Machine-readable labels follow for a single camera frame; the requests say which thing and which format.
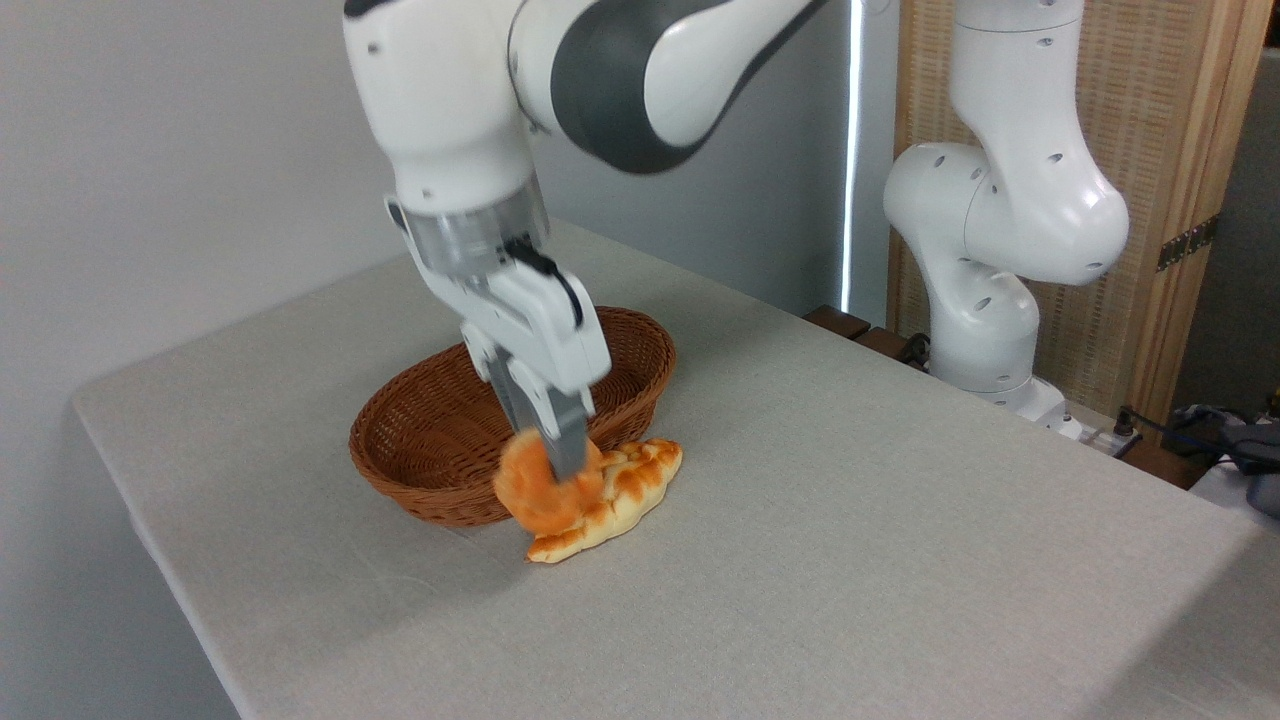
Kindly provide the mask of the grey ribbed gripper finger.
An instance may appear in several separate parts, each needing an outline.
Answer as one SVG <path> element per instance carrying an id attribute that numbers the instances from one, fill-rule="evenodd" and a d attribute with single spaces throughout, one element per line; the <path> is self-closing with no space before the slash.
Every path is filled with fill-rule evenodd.
<path id="1" fill-rule="evenodd" d="M 586 465 L 588 419 L 591 415 L 588 392 L 581 388 L 576 393 L 567 395 L 536 374 L 526 363 L 524 364 L 530 374 L 547 387 L 547 409 L 543 415 L 547 438 L 543 439 L 540 434 L 538 438 L 545 450 L 556 480 L 567 482 Z"/>
<path id="2" fill-rule="evenodd" d="M 513 432 L 534 429 L 545 439 L 545 384 L 479 325 L 463 322 L 461 332 L 476 373 L 492 386 Z"/>

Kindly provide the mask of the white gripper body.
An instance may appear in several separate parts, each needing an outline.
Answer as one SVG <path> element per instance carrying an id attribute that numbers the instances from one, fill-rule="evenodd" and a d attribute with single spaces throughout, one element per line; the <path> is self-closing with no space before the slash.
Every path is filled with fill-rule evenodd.
<path id="1" fill-rule="evenodd" d="M 465 323 L 524 363 L 549 386 L 570 395 L 612 368 L 589 293 L 573 275 L 564 287 L 524 263 L 479 278 L 444 275 L 416 258 L 428 288 Z"/>

